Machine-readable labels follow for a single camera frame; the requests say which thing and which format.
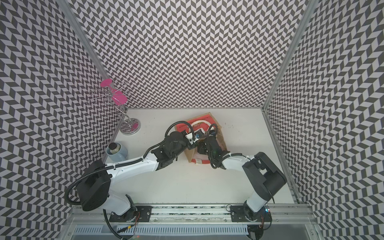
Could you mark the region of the burlap red striped tote bag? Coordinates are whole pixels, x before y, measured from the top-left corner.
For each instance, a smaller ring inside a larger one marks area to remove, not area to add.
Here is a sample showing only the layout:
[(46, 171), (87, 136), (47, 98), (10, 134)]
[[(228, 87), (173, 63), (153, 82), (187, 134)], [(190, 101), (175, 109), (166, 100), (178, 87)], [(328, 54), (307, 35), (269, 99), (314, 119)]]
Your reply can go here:
[[(196, 138), (198, 139), (197, 143), (204, 140), (207, 137), (209, 127), (212, 124), (216, 124), (218, 127), (218, 133), (216, 135), (216, 140), (218, 142), (218, 145), (223, 151), (227, 150), (227, 146), (224, 140), (221, 126), (210, 112), (187, 119), (186, 122), (188, 122), (194, 129)], [(189, 163), (208, 164), (208, 165), (210, 164), (209, 158), (204, 153), (202, 148), (196, 147), (193, 150), (186, 149), (184, 153)]]

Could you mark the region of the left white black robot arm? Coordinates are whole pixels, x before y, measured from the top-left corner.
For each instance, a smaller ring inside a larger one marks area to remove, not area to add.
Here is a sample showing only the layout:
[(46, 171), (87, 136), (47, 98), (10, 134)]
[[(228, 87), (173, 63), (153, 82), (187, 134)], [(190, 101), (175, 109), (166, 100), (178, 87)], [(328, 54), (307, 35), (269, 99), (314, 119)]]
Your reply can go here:
[(195, 133), (172, 132), (160, 143), (149, 147), (142, 157), (114, 164), (96, 161), (68, 186), (65, 202), (81, 206), (85, 212), (102, 209), (131, 220), (137, 211), (132, 198), (117, 193), (113, 186), (131, 177), (169, 166), (185, 149), (193, 149), (197, 140)]

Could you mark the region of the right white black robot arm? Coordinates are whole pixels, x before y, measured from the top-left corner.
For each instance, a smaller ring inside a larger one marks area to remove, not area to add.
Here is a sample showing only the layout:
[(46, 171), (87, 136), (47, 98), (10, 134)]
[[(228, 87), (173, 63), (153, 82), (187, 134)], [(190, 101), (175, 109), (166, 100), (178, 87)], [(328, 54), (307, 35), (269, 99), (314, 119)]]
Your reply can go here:
[(244, 202), (247, 221), (256, 222), (267, 215), (266, 204), (287, 183), (285, 174), (263, 152), (253, 157), (223, 150), (215, 137), (209, 136), (198, 144), (198, 153), (208, 156), (213, 169), (244, 172), (254, 191)]

